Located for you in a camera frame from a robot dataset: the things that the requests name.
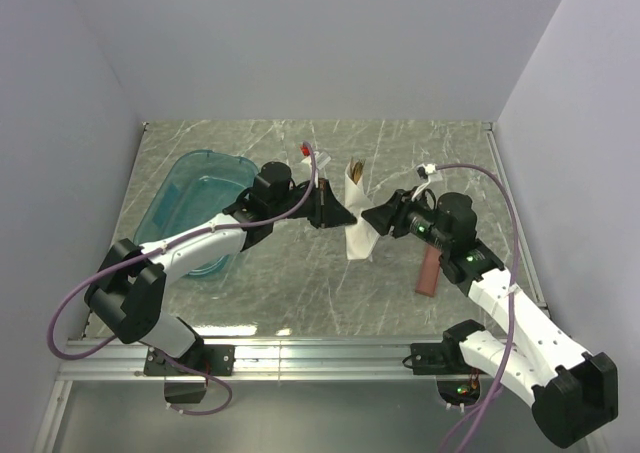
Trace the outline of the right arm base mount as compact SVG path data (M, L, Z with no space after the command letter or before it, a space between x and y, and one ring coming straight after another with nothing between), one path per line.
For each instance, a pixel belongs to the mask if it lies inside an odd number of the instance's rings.
M485 327L469 319L458 323L443 332L440 343L412 343L410 354L402 360L405 368L414 375L462 375L469 374L468 365L461 353L460 343Z

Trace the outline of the white paper napkin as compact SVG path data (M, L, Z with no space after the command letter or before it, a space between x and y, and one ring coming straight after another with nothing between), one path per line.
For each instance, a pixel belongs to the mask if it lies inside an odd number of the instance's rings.
M357 223L345 228L346 256L349 261L368 260L379 239L379 234L361 218L363 210L373 207L363 187L363 176L358 184L344 177L344 206L356 217Z

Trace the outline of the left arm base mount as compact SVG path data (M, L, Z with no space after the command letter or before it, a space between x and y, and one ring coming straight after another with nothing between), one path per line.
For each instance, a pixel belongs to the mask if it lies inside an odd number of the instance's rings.
M207 344L191 326L186 326L186 328L195 336L195 343L181 357L174 358L174 361L178 365L199 373L230 376L234 369L235 346ZM143 374L145 376L179 376L187 375L188 372L166 360L159 354L158 349L149 348Z

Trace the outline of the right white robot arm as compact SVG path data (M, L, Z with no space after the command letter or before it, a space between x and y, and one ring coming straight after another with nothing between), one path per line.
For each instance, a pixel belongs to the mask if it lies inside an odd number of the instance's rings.
M499 380L531 408L537 426L554 445L567 448L617 418L615 363L567 336L512 282L504 263L478 238L469 196L449 192L429 205L398 190L361 216L381 235L413 234L440 251L444 276L508 338L501 342L467 320L443 336L450 362Z

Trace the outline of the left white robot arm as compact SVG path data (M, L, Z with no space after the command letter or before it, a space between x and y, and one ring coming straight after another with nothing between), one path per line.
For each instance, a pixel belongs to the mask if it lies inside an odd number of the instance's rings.
M313 176L295 184L287 165L269 162L234 203L201 225L142 245L116 242L100 267L101 278L88 287L85 303L121 342L144 343L202 371L204 341L184 320L163 312L166 288L205 263L257 245L284 219L306 219L317 229L356 222L327 179Z

